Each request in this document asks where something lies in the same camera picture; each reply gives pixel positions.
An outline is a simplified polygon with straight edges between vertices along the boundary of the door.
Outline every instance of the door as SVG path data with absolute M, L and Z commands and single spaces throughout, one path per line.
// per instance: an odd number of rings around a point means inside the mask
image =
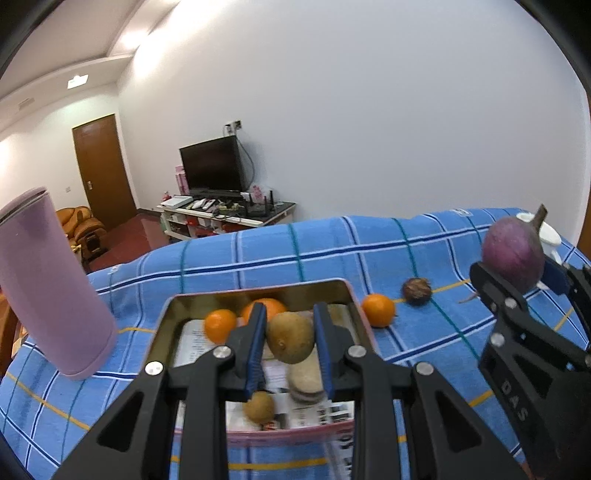
M 589 98 L 589 110 L 591 111 L 591 98 Z M 591 258 L 591 194 L 589 195 L 583 230 L 581 231 L 577 248 L 581 250 L 585 257 Z
M 123 165 L 115 116 L 75 127 L 72 134 L 90 209 L 111 230 L 137 213 Z

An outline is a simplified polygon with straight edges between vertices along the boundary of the blue plaid tablecloth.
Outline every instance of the blue plaid tablecloth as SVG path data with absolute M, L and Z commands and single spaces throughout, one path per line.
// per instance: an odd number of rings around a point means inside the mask
M 24 343 L 0 385 L 0 425 L 36 480 L 47 480 L 89 427 L 133 380 L 166 300 L 210 292 L 345 278 L 361 301 L 368 293 L 396 299 L 397 317 L 374 331 L 389 362 L 429 361 L 470 402 L 513 455 L 517 439 L 477 369 L 494 318 L 481 302 L 459 304 L 473 292 L 469 267 L 491 223 L 518 209 L 451 210 L 412 219 L 341 217 L 276 225 L 160 248 L 129 263 L 89 275 L 117 319 L 119 339 L 95 375 L 71 381 L 49 364 L 34 340 Z M 558 252 L 581 267 L 588 260 L 567 241 Z M 433 300 L 420 308 L 400 299 L 409 277 L 427 277 Z M 577 345 L 587 338 L 565 297 L 534 290 L 531 314 Z M 400 422 L 404 476 L 408 461 Z M 175 445 L 171 478 L 177 477 Z M 326 445 L 230 448 L 232 479 L 339 478 Z

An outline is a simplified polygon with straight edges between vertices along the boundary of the blue gripper pad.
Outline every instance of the blue gripper pad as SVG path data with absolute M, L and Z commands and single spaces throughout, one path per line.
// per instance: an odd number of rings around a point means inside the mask
M 322 386 L 331 400 L 335 395 L 335 387 L 332 381 L 334 373 L 332 358 L 334 355 L 330 351 L 334 338 L 327 338 L 327 335 L 334 335 L 334 329 L 326 303 L 322 302 L 314 305 L 314 334 L 316 336 L 320 372 L 322 373 Z
M 263 377 L 261 359 L 265 346 L 265 331 L 267 330 L 267 308 L 262 303 L 255 303 L 247 327 L 252 328 L 249 331 L 249 333 L 252 332 L 252 343 L 246 361 L 245 387 L 248 398 L 250 398 L 256 390 L 259 380 Z
M 558 265 L 553 258 L 546 256 L 542 283 L 557 295 L 566 295 L 570 291 L 570 281 L 566 275 L 566 268 Z

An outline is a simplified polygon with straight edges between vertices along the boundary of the wooden furniture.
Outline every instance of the wooden furniture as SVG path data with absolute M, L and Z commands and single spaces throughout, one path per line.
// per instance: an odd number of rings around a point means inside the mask
M 6 374 L 25 335 L 26 330 L 21 326 L 4 294 L 0 293 L 0 378 Z
M 165 227 L 164 233 L 179 240 L 191 240 L 200 236 L 229 233 L 236 230 L 258 228 L 276 223 L 292 223 L 296 204 L 284 202 L 275 207 L 267 218 L 254 219 L 239 216 L 213 215 L 211 213 L 189 210 L 186 208 L 168 208 L 162 205 L 156 207 L 161 212 L 160 218 Z
M 85 261 L 93 260 L 106 252 L 101 242 L 107 233 L 105 226 L 92 215 L 87 206 L 62 208 L 56 213 L 70 246 L 74 248 L 80 245 L 81 256 Z
M 588 94 L 587 102 L 589 104 L 589 110 L 591 111 L 591 96 Z M 583 221 L 583 227 L 581 229 L 581 236 L 579 237 L 577 248 L 584 253 L 585 257 L 591 258 L 591 194 L 587 201 L 587 211 L 585 213 L 585 219 Z
M 115 115 L 75 127 L 72 135 L 90 208 L 110 231 L 137 214 Z

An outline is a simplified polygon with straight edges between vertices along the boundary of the pink bottle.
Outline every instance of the pink bottle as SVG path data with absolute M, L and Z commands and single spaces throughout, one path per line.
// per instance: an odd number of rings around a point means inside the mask
M 91 376 L 111 354 L 115 319 L 72 253 L 45 187 L 0 210 L 0 287 L 37 346 L 68 378 Z

